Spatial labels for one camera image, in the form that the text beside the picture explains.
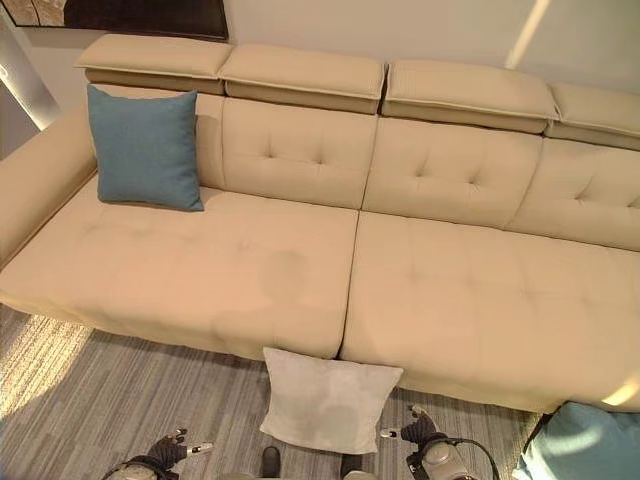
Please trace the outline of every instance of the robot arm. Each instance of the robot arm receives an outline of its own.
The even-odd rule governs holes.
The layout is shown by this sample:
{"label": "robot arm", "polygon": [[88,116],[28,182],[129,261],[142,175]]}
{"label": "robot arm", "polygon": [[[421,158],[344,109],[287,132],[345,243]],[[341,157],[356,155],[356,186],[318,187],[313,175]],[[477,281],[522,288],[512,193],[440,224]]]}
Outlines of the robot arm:
{"label": "robot arm", "polygon": [[464,464],[455,448],[460,443],[471,443],[481,448],[491,463],[493,479],[500,480],[498,468],[487,449],[475,440],[449,438],[439,431],[438,426],[419,405],[409,407],[417,420],[397,430],[383,429],[384,438],[397,438],[415,443],[418,450],[407,457],[407,465],[415,480],[476,480]]}
{"label": "robot arm", "polygon": [[185,428],[180,428],[161,438],[146,455],[133,457],[118,465],[102,477],[102,480],[178,480],[178,474],[171,471],[176,463],[213,449],[211,443],[183,445],[186,433]]}

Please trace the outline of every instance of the gray striped carpet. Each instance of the gray striped carpet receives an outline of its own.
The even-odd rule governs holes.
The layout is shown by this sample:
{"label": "gray striped carpet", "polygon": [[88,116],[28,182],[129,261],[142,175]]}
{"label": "gray striped carpet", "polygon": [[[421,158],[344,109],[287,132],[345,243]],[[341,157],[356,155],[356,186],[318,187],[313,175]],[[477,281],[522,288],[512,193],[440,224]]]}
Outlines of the gray striped carpet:
{"label": "gray striped carpet", "polygon": [[[269,398],[264,364],[184,347],[120,337],[0,305],[2,428],[6,480],[94,480],[184,426],[191,441],[214,451],[176,468],[182,480],[257,473],[262,449],[277,445],[283,476],[338,479],[340,456],[289,446],[259,432]],[[396,389],[381,425],[410,421],[407,406],[426,405],[452,436],[470,437],[493,453],[510,478],[538,416],[439,395]],[[365,466],[381,479],[413,477],[404,442],[381,440]],[[461,447],[471,467],[490,478],[480,452]]]}

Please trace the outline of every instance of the throw pillow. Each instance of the throw pillow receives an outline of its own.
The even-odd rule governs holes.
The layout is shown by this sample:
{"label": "throw pillow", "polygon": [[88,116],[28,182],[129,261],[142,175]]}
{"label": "throw pillow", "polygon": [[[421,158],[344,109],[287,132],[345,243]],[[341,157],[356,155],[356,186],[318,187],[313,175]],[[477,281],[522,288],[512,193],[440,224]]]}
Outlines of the throw pillow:
{"label": "throw pillow", "polygon": [[203,210],[196,171],[196,92],[114,97],[88,86],[98,198]]}
{"label": "throw pillow", "polygon": [[640,478],[640,413],[565,403],[521,454],[519,480]]}
{"label": "throw pillow", "polygon": [[377,452],[376,423],[401,368],[321,360],[265,347],[271,402],[260,431],[317,450]]}

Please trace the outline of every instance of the headrest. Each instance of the headrest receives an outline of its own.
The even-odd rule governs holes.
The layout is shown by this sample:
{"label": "headrest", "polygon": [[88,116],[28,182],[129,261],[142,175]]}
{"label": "headrest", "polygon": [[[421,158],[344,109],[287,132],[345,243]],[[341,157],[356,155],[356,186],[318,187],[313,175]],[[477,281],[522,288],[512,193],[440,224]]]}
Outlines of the headrest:
{"label": "headrest", "polygon": [[542,132],[557,119],[539,78],[502,68],[399,60],[389,68],[382,113],[390,117]]}
{"label": "headrest", "polygon": [[220,71],[232,97],[373,114],[384,64],[369,58],[240,45]]}
{"label": "headrest", "polygon": [[560,122],[548,137],[640,150],[640,95],[567,83],[551,86]]}
{"label": "headrest", "polygon": [[218,77],[231,45],[190,38],[107,34],[78,58],[87,79],[165,90],[222,95]]}

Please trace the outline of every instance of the black shoe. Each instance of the black shoe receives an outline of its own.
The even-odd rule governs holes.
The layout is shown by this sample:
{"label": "black shoe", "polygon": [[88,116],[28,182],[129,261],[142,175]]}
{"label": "black shoe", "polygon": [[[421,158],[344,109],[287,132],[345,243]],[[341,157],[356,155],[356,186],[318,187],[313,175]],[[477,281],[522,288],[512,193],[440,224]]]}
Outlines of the black shoe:
{"label": "black shoe", "polygon": [[262,452],[262,478],[280,478],[280,451],[267,447]]}
{"label": "black shoe", "polygon": [[362,471],[362,455],[342,454],[342,463],[340,464],[340,478],[346,477],[354,470]]}

